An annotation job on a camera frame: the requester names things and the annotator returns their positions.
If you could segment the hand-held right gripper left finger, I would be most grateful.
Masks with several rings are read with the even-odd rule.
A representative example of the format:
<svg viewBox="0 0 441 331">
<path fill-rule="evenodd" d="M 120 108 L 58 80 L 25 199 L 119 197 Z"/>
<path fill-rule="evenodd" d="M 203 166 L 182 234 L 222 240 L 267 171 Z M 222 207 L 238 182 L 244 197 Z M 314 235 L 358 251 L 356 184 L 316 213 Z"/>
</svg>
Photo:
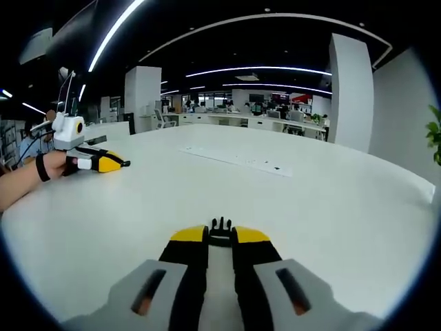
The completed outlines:
<svg viewBox="0 0 441 331">
<path fill-rule="evenodd" d="M 89 315 L 64 330 L 197 330 L 207 289 L 206 225 L 176 232 L 157 260 L 148 259 L 111 288 Z"/>
</svg>

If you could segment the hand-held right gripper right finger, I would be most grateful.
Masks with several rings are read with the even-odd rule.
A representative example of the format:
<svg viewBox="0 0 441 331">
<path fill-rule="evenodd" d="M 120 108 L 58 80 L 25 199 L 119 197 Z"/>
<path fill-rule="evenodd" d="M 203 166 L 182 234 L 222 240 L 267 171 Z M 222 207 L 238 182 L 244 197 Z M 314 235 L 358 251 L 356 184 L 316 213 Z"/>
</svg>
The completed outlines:
<svg viewBox="0 0 441 331">
<path fill-rule="evenodd" d="M 331 286 L 293 259 L 282 259 L 261 231 L 232 230 L 234 288 L 246 330 L 379 330 L 381 319 L 352 312 Z"/>
</svg>

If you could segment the person's left hand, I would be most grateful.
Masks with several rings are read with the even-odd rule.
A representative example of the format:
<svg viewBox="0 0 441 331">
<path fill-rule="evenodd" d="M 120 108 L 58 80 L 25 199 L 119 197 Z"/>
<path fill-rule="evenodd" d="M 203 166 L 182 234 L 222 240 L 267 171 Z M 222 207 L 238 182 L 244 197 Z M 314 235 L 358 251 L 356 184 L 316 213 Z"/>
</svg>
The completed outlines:
<svg viewBox="0 0 441 331">
<path fill-rule="evenodd" d="M 66 152 L 54 150 L 43 157 L 45 170 L 51 179 L 59 178 L 70 165 L 77 164 L 77 158 L 69 157 Z"/>
</svg>

